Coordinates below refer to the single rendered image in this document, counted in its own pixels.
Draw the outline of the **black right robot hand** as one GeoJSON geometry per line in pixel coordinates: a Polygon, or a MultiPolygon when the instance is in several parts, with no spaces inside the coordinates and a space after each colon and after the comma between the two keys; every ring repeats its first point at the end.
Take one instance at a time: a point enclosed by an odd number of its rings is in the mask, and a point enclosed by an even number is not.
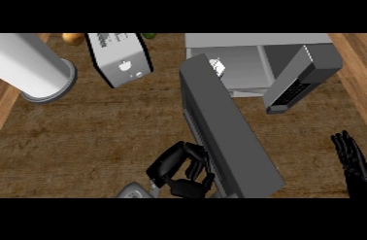
{"type": "Polygon", "coordinates": [[[367,160],[358,144],[347,132],[331,136],[340,160],[347,195],[355,199],[367,199],[367,160]]]}

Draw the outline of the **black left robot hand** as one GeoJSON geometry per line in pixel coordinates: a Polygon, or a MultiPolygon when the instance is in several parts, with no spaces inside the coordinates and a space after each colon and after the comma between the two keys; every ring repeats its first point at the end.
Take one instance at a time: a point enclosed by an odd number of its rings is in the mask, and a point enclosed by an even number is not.
{"type": "Polygon", "coordinates": [[[171,195],[181,198],[203,198],[215,179],[204,148],[184,141],[176,142],[150,164],[146,175],[157,189],[169,186],[171,195]],[[187,159],[190,165],[184,171],[185,178],[174,180],[172,177],[187,159]]]}

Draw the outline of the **dark grey microwave door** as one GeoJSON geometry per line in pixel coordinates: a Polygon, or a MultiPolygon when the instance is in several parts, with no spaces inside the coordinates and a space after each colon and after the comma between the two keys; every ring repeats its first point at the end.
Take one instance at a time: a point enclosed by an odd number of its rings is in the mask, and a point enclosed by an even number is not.
{"type": "Polygon", "coordinates": [[[182,114],[222,196],[265,198],[286,182],[202,53],[179,67],[182,114]]]}

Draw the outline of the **grey microwave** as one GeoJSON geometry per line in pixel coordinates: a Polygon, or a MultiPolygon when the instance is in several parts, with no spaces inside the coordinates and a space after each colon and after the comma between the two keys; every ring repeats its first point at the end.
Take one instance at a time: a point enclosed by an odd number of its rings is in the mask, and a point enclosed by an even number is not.
{"type": "Polygon", "coordinates": [[[232,97],[259,96],[284,113],[337,73],[342,58],[324,33],[187,33],[185,56],[203,54],[232,97]]]}

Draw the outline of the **white milk carton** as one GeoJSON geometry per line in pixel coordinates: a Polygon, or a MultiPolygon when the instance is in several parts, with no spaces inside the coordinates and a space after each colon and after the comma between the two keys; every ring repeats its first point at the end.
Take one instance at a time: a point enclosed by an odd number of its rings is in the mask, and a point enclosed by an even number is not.
{"type": "Polygon", "coordinates": [[[137,33],[85,33],[94,69],[110,88],[153,72],[150,56],[137,33]]]}

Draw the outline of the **orange-brown round fruit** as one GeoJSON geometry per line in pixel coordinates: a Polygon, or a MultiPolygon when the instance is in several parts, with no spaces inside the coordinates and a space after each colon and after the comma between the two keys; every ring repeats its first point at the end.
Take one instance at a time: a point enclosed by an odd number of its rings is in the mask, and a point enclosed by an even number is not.
{"type": "Polygon", "coordinates": [[[62,38],[63,38],[63,41],[69,45],[78,46],[84,41],[84,34],[82,33],[63,33],[62,38]]]}

